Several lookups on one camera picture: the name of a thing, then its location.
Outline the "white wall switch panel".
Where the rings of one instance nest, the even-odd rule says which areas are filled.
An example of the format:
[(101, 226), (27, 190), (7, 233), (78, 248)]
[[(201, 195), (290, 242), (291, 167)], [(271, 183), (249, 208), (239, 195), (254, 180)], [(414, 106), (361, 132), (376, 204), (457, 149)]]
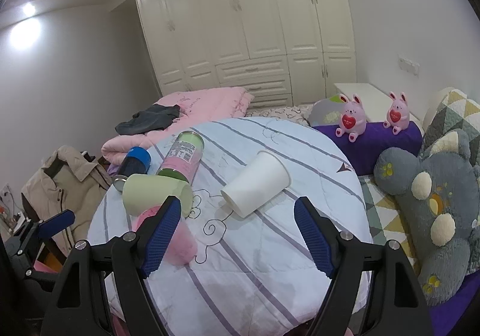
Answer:
[(420, 71), (420, 64), (407, 59), (403, 56), (399, 56), (398, 58), (398, 64), (401, 70), (410, 73), (416, 77), (419, 76), (419, 71)]

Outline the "purple cushion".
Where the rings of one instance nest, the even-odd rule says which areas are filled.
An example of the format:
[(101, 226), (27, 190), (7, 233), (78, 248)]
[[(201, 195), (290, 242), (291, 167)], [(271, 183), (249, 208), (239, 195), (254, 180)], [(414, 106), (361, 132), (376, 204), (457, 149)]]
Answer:
[(417, 125), (409, 122), (406, 130), (394, 135), (391, 128), (385, 129), (381, 122), (368, 123), (366, 131), (355, 142), (350, 142), (346, 134), (341, 138), (335, 135), (336, 125), (315, 126), (317, 131), (329, 137), (350, 161), (358, 176), (371, 175), (378, 156), (390, 147), (404, 149), (414, 156), (421, 150), (423, 136)]

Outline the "pink translucent plastic cup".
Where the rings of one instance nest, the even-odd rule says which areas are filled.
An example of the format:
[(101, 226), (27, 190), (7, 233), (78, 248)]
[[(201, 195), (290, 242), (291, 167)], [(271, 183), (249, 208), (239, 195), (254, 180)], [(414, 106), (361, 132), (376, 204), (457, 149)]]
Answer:
[[(133, 231), (137, 232), (143, 222), (147, 218), (155, 216), (160, 209), (161, 206), (158, 204), (140, 214), (136, 220), (134, 220)], [(197, 255), (197, 251), (197, 242), (193, 234), (191, 234), (185, 219), (181, 216), (171, 240), (166, 247), (162, 261), (166, 261), (173, 266), (187, 265)]]

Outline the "left pink bunny plush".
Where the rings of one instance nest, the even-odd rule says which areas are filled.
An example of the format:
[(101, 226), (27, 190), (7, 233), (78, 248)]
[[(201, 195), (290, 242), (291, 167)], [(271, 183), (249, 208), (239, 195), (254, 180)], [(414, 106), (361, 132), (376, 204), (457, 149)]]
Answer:
[(355, 142), (366, 131), (367, 118), (363, 103), (356, 94), (352, 95), (352, 99), (344, 94), (340, 94), (338, 97), (344, 105), (335, 135), (340, 138), (346, 134), (349, 142)]

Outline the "triangle pattern quilt pillow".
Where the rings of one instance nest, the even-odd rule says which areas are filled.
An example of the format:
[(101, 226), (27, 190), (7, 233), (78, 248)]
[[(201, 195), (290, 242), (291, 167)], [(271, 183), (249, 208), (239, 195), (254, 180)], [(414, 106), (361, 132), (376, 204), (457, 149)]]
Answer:
[(459, 89), (444, 94), (426, 126), (421, 153), (435, 141), (454, 129), (467, 133), (470, 145), (470, 163), (479, 165), (479, 103)]

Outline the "white paper cup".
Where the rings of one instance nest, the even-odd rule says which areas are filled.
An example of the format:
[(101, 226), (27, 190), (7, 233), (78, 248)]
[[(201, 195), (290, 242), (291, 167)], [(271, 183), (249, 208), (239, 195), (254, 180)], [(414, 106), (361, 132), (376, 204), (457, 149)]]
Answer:
[(290, 184), (291, 177), (280, 158), (261, 150), (220, 193), (236, 214), (246, 218)]

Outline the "pink bunny plush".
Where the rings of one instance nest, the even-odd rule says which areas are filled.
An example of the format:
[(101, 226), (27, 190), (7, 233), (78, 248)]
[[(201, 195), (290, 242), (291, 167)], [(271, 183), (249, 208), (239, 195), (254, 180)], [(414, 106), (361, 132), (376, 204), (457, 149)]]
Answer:
[(366, 131), (367, 118), (363, 103), (356, 94), (352, 95), (352, 99), (344, 94), (340, 94), (338, 97), (344, 105), (335, 135), (340, 138), (346, 134), (349, 142), (355, 142)]
[(408, 102), (404, 92), (397, 96), (394, 92), (389, 93), (392, 103), (387, 110), (383, 127), (385, 129), (391, 128), (392, 134), (398, 135), (403, 130), (406, 130), (410, 123), (410, 111)]

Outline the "right pink bunny plush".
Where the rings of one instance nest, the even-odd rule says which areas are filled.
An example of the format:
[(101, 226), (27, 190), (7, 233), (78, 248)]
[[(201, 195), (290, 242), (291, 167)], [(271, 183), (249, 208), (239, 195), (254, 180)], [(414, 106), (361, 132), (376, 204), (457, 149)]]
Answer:
[(391, 128), (392, 134), (398, 135), (403, 130), (406, 130), (410, 123), (410, 111), (408, 102), (404, 92), (397, 96), (394, 92), (389, 93), (392, 103), (387, 110), (383, 127), (385, 129)]

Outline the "beige jacket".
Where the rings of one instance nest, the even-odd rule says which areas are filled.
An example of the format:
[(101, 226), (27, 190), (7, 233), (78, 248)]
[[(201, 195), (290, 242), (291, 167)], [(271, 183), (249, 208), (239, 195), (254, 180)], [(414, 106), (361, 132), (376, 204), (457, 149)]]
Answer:
[(74, 213), (74, 223), (54, 236), (60, 251), (68, 255), (77, 241), (87, 237), (111, 185), (112, 179), (96, 160), (89, 162), (75, 148), (62, 146), (32, 175), (20, 196), (26, 215), (35, 221), (65, 210)]

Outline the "light green paper cup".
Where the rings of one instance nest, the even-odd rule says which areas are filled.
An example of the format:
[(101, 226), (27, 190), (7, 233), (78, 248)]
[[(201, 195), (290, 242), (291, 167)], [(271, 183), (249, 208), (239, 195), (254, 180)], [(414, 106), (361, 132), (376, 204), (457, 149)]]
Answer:
[(126, 211), (139, 216), (146, 210), (161, 206), (168, 196), (180, 200), (182, 216), (193, 207), (193, 190), (187, 181), (158, 175), (134, 174), (124, 184), (122, 200)]

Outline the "pink folded quilt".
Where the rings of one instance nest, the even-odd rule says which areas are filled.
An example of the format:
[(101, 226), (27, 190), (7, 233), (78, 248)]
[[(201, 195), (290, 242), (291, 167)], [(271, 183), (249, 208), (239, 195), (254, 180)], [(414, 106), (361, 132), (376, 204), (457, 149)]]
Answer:
[(180, 116), (163, 130), (152, 130), (138, 135), (117, 135), (106, 141), (101, 149), (103, 157), (114, 165), (120, 165), (132, 147), (149, 149), (165, 138), (204, 122), (244, 117), (254, 99), (241, 86), (200, 89), (190, 92), (174, 92), (159, 99), (162, 106), (179, 106)]

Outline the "grey green plush pillow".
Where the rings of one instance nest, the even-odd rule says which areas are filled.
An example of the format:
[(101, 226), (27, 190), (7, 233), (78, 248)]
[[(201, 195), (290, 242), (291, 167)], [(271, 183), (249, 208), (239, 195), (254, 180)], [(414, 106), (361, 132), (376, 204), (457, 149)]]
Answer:
[(345, 103), (339, 95), (331, 98), (324, 98), (312, 105), (304, 114), (304, 119), (311, 126), (337, 125), (343, 113)]

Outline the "grey paw plush pillow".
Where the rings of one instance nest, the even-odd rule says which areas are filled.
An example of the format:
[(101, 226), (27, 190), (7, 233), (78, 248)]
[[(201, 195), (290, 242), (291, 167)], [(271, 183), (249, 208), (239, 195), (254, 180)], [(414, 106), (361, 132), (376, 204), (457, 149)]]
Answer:
[(479, 167), (470, 162), (469, 145), (467, 133), (454, 129), (419, 157), (384, 150), (373, 170), (406, 220), (430, 306), (448, 301), (479, 269)]

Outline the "white bedside table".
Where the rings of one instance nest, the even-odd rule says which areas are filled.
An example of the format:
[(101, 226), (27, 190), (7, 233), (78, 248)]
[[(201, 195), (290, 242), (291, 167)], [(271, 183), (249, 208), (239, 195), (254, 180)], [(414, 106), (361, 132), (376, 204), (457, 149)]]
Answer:
[(352, 98), (358, 95), (369, 122), (383, 122), (393, 102), (389, 95), (368, 83), (335, 83), (337, 92)]

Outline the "black blue metal can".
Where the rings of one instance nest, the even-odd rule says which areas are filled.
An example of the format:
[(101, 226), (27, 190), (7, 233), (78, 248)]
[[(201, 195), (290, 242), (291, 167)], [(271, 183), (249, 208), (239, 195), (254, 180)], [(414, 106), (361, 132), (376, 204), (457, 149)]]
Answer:
[(133, 174), (146, 174), (150, 165), (150, 153), (142, 147), (132, 147), (113, 177), (113, 186), (122, 193), (127, 179)]

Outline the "pink green cylindrical canister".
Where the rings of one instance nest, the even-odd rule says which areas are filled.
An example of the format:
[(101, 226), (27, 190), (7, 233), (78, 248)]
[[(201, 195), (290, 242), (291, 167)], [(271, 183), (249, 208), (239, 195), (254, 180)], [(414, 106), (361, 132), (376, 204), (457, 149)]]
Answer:
[(204, 140), (192, 130), (180, 133), (163, 159), (157, 175), (186, 181), (190, 185), (203, 156)]

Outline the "white striped table cloth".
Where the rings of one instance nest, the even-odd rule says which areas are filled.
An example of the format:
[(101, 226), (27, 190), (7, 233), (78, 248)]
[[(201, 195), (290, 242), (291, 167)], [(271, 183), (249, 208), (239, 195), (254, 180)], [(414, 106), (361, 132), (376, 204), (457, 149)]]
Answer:
[[(315, 129), (275, 118), (239, 118), (196, 126), (204, 151), (193, 180), (187, 225), (198, 254), (162, 263), (146, 280), (171, 335), (282, 335), (315, 317), (329, 279), (295, 223), (301, 196), (363, 242), (372, 239), (357, 175), (336, 145)], [(247, 218), (221, 189), (258, 152), (277, 155), (290, 185)]]

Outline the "dark grey garment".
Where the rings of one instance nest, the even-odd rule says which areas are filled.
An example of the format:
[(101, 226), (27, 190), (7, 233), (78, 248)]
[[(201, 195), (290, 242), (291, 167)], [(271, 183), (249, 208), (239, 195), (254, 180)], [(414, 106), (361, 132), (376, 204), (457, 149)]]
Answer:
[(163, 106), (153, 104), (143, 111), (139, 111), (130, 120), (119, 123), (115, 131), (119, 135), (145, 134), (154, 130), (165, 130), (178, 119), (181, 108), (178, 105)]

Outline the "cream white wardrobe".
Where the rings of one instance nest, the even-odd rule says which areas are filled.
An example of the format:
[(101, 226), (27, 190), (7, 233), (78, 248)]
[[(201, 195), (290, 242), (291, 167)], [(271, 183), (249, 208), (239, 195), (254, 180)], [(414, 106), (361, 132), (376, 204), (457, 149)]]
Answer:
[(241, 86), (257, 107), (356, 81), (348, 0), (136, 0), (160, 90)]

